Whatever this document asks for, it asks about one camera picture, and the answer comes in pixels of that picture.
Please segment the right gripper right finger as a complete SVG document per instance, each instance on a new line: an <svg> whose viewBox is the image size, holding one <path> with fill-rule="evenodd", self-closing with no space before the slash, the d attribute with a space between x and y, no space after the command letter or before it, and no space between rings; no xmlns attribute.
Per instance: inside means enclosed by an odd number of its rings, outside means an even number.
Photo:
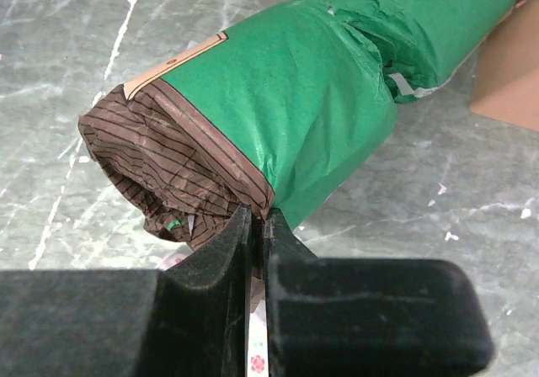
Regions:
<svg viewBox="0 0 539 377"><path fill-rule="evenodd" d="M472 376L493 359L476 291L454 263L319 258L279 210L263 247L273 376Z"/></svg>

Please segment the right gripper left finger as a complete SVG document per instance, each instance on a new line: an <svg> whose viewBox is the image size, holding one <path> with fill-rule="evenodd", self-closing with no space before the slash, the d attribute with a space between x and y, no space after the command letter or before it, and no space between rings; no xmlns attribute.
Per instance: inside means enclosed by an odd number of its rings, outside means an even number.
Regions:
<svg viewBox="0 0 539 377"><path fill-rule="evenodd" d="M251 230L241 207L202 248L251 250ZM2 375L171 376L156 330L165 284L156 269L2 272Z"/></svg>

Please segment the green brown roll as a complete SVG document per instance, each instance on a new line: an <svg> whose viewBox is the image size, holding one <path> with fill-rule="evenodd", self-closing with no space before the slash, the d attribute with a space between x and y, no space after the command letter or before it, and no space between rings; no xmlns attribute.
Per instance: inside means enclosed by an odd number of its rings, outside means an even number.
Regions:
<svg viewBox="0 0 539 377"><path fill-rule="evenodd" d="M525 0L290 0L122 83L78 121L150 234L197 249L240 205L298 226Z"/></svg>

